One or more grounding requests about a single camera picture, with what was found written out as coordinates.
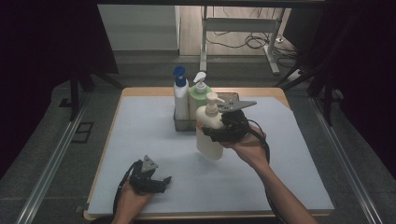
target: wrist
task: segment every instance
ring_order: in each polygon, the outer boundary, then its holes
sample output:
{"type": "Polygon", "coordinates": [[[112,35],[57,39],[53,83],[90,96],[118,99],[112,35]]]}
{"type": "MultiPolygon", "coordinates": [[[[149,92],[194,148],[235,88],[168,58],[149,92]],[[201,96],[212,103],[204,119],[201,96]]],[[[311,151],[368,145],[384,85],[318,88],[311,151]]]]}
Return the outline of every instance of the wrist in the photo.
{"type": "Polygon", "coordinates": [[[267,162],[256,162],[256,163],[252,164],[251,167],[259,175],[269,175],[273,172],[270,165],[267,162]]]}

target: blue bottle cap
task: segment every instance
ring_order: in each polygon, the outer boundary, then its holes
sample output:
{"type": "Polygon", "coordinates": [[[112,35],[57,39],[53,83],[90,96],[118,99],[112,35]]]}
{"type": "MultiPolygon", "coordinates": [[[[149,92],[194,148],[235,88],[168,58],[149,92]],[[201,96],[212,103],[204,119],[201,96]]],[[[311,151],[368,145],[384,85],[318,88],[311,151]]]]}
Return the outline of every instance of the blue bottle cap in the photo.
{"type": "Polygon", "coordinates": [[[178,87],[184,87],[186,85],[186,77],[184,76],[185,69],[183,66],[178,66],[174,70],[173,76],[175,77],[175,84],[178,87]]]}

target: plastic bottle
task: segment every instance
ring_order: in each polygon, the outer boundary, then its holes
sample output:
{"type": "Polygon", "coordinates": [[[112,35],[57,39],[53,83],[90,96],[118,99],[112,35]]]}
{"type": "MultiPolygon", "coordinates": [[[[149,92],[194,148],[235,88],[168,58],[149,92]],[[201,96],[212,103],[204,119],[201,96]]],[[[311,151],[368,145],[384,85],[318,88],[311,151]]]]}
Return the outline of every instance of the plastic bottle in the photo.
{"type": "Polygon", "coordinates": [[[210,160],[216,161],[222,157],[223,147],[218,142],[213,142],[209,136],[204,135],[202,127],[223,129],[221,114],[217,103],[224,103],[215,92],[206,95],[207,105],[200,106],[196,111],[196,137],[197,149],[210,160]]]}
{"type": "Polygon", "coordinates": [[[205,78],[206,73],[199,72],[194,79],[194,82],[198,83],[189,88],[190,119],[195,119],[195,113],[198,107],[206,105],[206,95],[212,92],[210,87],[204,83],[205,78]]]}
{"type": "Polygon", "coordinates": [[[188,127],[189,104],[188,91],[189,81],[184,76],[185,69],[183,66],[175,68],[173,76],[175,77],[174,95],[175,95],[175,125],[177,130],[185,130],[188,127]]]}

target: white paper sheet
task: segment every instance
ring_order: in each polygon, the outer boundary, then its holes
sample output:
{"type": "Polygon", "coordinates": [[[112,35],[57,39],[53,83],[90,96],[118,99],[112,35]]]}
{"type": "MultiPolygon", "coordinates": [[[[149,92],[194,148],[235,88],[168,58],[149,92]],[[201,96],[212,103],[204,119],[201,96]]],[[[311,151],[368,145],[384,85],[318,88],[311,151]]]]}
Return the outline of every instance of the white paper sheet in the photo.
{"type": "MultiPolygon", "coordinates": [[[[241,100],[257,101],[243,111],[267,133],[271,166],[279,178],[308,209],[332,210],[292,111],[272,97],[241,100]]],[[[170,175],[172,181],[165,193],[152,198],[143,214],[270,211],[256,173],[232,149],[224,149],[219,161],[208,161],[195,147],[195,133],[175,131],[173,111],[173,97],[121,99],[88,214],[112,214],[120,180],[145,155],[160,166],[152,179],[170,175]]]]}

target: human hand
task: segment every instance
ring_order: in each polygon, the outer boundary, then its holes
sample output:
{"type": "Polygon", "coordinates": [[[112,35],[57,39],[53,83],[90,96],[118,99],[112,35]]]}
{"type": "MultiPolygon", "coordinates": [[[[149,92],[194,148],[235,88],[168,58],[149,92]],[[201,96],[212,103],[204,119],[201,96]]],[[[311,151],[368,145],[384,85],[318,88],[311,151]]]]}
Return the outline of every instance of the human hand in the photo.
{"type": "MultiPolygon", "coordinates": [[[[265,133],[253,125],[250,125],[250,128],[259,133],[264,138],[266,137],[265,133]]],[[[232,148],[236,154],[249,164],[253,169],[257,169],[259,167],[269,167],[265,150],[260,143],[260,140],[255,137],[253,134],[248,134],[243,139],[238,142],[220,142],[223,147],[232,148]]]]}
{"type": "Polygon", "coordinates": [[[129,181],[126,181],[121,189],[117,212],[112,224],[130,223],[134,217],[140,213],[153,195],[153,193],[144,195],[136,194],[129,184],[129,181]]]}

